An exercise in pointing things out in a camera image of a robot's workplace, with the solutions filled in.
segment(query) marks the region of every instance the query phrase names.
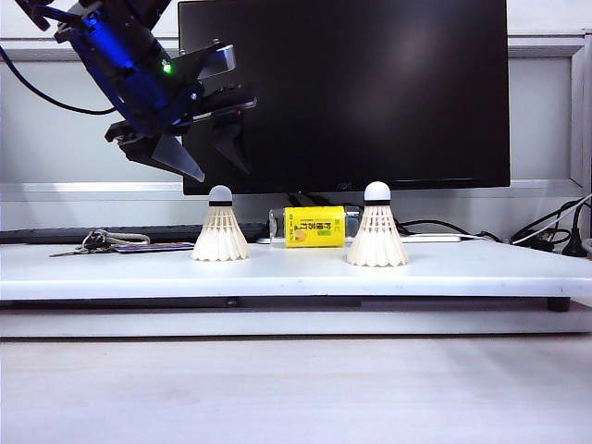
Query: computer monitor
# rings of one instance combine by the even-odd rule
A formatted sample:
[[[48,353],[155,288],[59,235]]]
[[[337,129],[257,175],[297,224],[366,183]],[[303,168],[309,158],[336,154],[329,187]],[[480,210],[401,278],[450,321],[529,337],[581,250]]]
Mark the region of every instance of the computer monitor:
[[[248,174],[214,148],[211,123],[184,144],[205,172],[184,192],[508,186],[505,0],[205,0],[179,3],[179,47],[235,46],[205,81],[254,85]]]

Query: keychain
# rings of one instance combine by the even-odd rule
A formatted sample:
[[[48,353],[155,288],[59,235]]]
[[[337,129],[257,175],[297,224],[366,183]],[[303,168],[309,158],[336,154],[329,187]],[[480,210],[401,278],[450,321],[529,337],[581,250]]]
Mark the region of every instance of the keychain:
[[[50,254],[49,257],[72,256],[88,253],[111,253],[114,245],[149,245],[150,238],[143,234],[135,233],[109,233],[104,229],[91,231],[82,244],[74,251]]]

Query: robotic arm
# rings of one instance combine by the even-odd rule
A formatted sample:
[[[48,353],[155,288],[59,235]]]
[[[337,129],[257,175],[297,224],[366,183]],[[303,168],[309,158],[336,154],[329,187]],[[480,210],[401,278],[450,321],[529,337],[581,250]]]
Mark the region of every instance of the robotic arm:
[[[204,94],[201,79],[235,68],[233,46],[214,40],[194,53],[171,58],[152,34],[170,0],[80,0],[69,11],[53,0],[17,0],[43,31],[57,20],[55,39],[70,42],[94,81],[125,118],[105,137],[126,157],[204,180],[178,142],[192,123],[213,119],[216,149],[249,172],[241,147],[241,111],[256,105],[251,88],[230,85]]]

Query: yellow box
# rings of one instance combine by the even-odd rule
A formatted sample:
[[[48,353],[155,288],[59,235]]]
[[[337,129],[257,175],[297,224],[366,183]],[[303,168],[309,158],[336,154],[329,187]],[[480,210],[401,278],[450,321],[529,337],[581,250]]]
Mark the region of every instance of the yellow box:
[[[343,206],[287,207],[286,247],[342,247],[345,244]]]

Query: badminton shuttlecock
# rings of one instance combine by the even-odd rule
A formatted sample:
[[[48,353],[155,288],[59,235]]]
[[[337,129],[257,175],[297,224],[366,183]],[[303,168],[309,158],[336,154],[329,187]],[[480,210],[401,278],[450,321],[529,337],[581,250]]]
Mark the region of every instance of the badminton shuttlecock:
[[[347,262],[353,265],[397,266],[409,263],[390,210],[390,189],[372,182],[364,192],[364,215]]]
[[[210,208],[191,256],[196,261],[246,259],[249,246],[232,211],[232,192],[217,185],[210,190],[209,198]]]

